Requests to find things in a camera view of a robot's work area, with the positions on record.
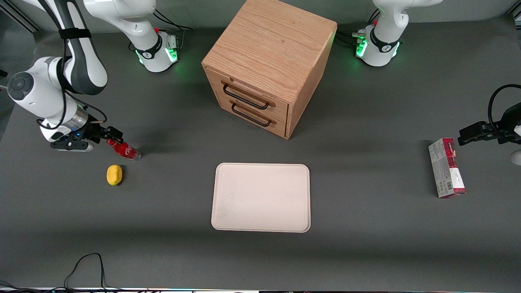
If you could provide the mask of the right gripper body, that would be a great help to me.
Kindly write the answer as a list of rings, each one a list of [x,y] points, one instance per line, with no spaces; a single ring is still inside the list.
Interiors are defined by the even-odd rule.
[[[56,127],[49,122],[40,122],[39,128],[44,138],[51,143],[69,139],[100,143],[101,139],[95,137],[96,131],[101,129],[100,124],[101,122],[87,122],[81,128],[74,130],[66,126]]]

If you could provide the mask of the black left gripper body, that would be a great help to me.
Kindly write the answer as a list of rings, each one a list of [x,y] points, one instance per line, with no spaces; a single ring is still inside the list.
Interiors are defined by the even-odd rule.
[[[497,122],[493,121],[493,104],[489,103],[487,108],[488,122],[491,127],[489,140],[497,140],[499,144],[507,142],[521,144],[520,135],[515,131],[520,126],[521,121],[521,104],[518,103],[508,108],[501,119]]]

